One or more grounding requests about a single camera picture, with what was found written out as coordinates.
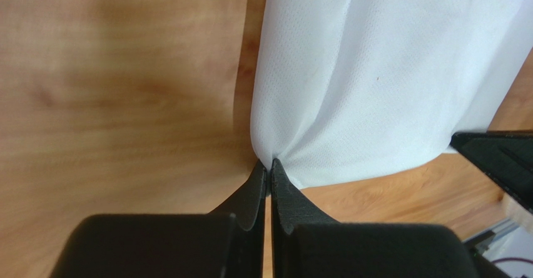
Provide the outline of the white t shirt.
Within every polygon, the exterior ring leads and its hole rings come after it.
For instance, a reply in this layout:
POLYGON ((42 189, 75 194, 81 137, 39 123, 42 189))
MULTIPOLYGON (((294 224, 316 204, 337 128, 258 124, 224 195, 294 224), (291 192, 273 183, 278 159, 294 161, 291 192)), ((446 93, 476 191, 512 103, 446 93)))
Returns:
POLYGON ((298 188, 395 174, 484 132, 532 49, 532 0, 266 0, 251 142, 298 188))

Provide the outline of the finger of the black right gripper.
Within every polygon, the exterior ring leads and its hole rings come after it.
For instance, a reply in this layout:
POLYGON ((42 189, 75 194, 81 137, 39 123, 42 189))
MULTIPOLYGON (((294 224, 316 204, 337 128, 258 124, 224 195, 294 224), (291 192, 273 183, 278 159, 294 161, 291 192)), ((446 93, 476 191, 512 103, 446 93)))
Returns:
POLYGON ((450 146, 532 212, 532 131, 458 132, 450 146))

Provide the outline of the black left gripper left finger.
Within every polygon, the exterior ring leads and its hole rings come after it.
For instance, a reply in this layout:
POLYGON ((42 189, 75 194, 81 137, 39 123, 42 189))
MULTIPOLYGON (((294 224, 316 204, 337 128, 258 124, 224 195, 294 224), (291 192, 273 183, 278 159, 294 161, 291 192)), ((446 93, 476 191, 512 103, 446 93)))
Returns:
POLYGON ((99 214, 72 232, 52 277, 261 277, 267 171, 207 214, 99 214))

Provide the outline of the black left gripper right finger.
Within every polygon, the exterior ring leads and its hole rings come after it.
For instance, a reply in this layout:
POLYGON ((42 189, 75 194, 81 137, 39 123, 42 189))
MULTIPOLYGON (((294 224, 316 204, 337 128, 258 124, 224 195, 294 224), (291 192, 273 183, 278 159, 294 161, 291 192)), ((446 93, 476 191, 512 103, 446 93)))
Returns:
POLYGON ((275 277, 504 277, 447 227, 342 223, 311 202, 279 160, 270 170, 275 277))

